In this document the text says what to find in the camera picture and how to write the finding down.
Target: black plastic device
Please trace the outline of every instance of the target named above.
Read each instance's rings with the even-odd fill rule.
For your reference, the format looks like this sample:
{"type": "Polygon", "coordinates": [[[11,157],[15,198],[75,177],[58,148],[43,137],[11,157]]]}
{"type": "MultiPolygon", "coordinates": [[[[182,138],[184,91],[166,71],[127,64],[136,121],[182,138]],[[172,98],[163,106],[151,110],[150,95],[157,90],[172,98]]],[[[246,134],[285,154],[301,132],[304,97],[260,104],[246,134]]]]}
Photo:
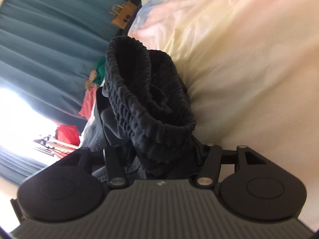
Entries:
{"type": "Polygon", "coordinates": [[[129,184],[118,155],[81,148],[19,187],[23,222],[17,239],[50,238],[296,238],[313,232],[298,215],[306,200],[302,182],[247,146],[236,151],[193,138],[201,171],[182,180],[129,184]],[[106,164],[100,183],[92,167],[106,164]],[[218,183],[221,164],[235,173],[218,183]]]}

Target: green cloth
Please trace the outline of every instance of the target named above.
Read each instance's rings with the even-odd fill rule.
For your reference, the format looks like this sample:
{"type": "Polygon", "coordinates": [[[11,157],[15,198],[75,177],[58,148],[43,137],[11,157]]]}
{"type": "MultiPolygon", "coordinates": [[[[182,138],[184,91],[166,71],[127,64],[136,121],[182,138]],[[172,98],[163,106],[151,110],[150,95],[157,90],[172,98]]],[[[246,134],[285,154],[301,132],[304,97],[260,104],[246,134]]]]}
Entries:
{"type": "Polygon", "coordinates": [[[98,62],[96,63],[96,77],[93,81],[97,85],[97,87],[100,87],[104,77],[105,77],[105,62],[106,58],[105,57],[100,57],[98,62]]]}

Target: round pad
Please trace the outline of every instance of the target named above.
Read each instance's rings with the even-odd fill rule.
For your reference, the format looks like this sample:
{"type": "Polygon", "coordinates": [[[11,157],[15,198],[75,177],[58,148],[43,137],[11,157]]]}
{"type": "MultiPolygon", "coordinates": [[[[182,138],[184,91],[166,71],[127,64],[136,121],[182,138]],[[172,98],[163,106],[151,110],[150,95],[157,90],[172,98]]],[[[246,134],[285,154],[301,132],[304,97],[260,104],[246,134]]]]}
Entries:
{"type": "Polygon", "coordinates": [[[96,209],[104,198],[102,184],[77,167],[55,167],[26,180],[18,204],[27,218],[64,222],[96,209]]]}
{"type": "Polygon", "coordinates": [[[247,184],[248,192],[260,199],[274,199],[284,192],[280,181],[271,178],[253,179],[247,184]]]}
{"type": "Polygon", "coordinates": [[[300,180],[276,165],[248,165],[227,177],[219,195],[228,209],[253,220],[298,216],[306,201],[300,180]]]}

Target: red cloth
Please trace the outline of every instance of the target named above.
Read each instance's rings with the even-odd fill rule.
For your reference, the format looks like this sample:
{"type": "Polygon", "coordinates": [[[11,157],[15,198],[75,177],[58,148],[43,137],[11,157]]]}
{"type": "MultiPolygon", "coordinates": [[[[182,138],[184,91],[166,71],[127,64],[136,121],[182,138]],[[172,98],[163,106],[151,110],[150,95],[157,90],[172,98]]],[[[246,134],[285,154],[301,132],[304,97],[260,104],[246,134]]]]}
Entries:
{"type": "Polygon", "coordinates": [[[92,108],[96,100],[96,90],[97,86],[94,84],[93,88],[91,90],[86,90],[84,95],[83,105],[79,114],[87,120],[91,117],[92,108]]]}
{"type": "Polygon", "coordinates": [[[61,125],[55,132],[56,139],[78,146],[80,144],[79,132],[77,126],[61,125]]]}
{"type": "Polygon", "coordinates": [[[55,149],[51,149],[53,152],[54,152],[54,154],[57,156],[57,158],[60,158],[60,159],[62,159],[63,157],[66,157],[67,155],[69,155],[69,154],[67,154],[67,153],[65,153],[65,152],[61,152],[61,151],[58,151],[58,150],[55,150],[55,149]]]}

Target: ribbed plastic surface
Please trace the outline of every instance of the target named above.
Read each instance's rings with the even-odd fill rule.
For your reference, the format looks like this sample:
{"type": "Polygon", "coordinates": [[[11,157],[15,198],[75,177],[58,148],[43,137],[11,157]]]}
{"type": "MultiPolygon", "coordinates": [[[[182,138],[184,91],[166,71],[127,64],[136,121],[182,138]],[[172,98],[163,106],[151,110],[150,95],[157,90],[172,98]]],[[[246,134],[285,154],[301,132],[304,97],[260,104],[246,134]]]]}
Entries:
{"type": "Polygon", "coordinates": [[[209,190],[188,180],[136,180],[113,190],[89,215],[59,224],[27,220],[18,239],[305,239],[312,232],[296,219],[258,224],[228,212],[209,190]]]}

